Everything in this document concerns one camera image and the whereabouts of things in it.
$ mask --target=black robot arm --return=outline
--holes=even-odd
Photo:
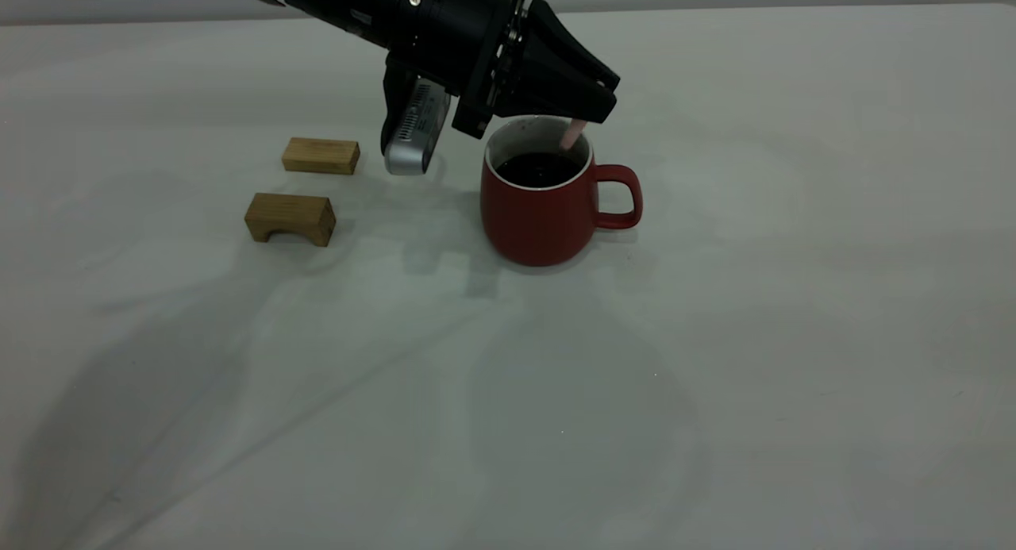
[[[452,126],[478,138],[492,116],[601,123],[617,104],[620,78],[574,40],[544,0],[528,10],[524,0],[261,1],[299,8],[389,50],[386,155],[405,112],[419,106],[421,78],[459,97]]]

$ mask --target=dark liquid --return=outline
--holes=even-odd
[[[575,160],[559,154],[525,154],[501,164],[497,174],[519,187],[543,189],[567,183],[581,171]]]

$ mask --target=white tablecloth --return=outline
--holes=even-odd
[[[0,546],[1016,547],[1016,9],[564,20],[646,209],[548,270],[327,24],[0,28]]]

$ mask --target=wooden block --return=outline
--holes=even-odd
[[[317,246],[328,246],[335,229],[335,212],[324,197],[258,193],[244,221],[259,243],[268,242],[273,233],[296,233]]]
[[[360,161],[360,143],[294,137],[282,154],[285,171],[353,175]]]

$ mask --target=mug handle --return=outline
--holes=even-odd
[[[596,183],[621,183],[632,193],[635,208],[625,215],[600,212],[596,216],[596,227],[599,229],[631,229],[642,221],[642,186],[639,185],[635,171],[623,165],[601,165],[596,167]]]

